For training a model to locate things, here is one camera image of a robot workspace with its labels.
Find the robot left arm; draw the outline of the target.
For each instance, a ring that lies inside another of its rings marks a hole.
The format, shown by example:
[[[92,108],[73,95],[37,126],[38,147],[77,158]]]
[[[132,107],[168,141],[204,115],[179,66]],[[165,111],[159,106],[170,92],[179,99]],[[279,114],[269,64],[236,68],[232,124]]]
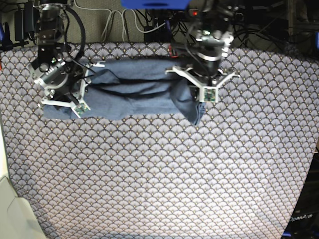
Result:
[[[229,54],[238,6],[237,0],[205,0],[192,18],[187,36],[194,33],[195,43],[192,46],[186,43],[185,49],[193,59],[194,73],[208,86],[213,86],[220,63]]]

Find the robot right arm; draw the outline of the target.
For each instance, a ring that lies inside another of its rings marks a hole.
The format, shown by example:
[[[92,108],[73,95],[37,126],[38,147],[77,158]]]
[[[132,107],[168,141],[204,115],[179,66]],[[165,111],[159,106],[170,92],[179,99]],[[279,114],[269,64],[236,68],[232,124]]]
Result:
[[[84,56],[86,34],[79,15],[72,9],[72,0],[37,0],[33,6],[41,11],[36,23],[38,55],[29,65],[34,82],[44,89],[51,100],[78,103],[80,82],[86,66],[80,63]],[[76,56],[70,54],[67,41],[72,15],[80,28],[80,48]]]

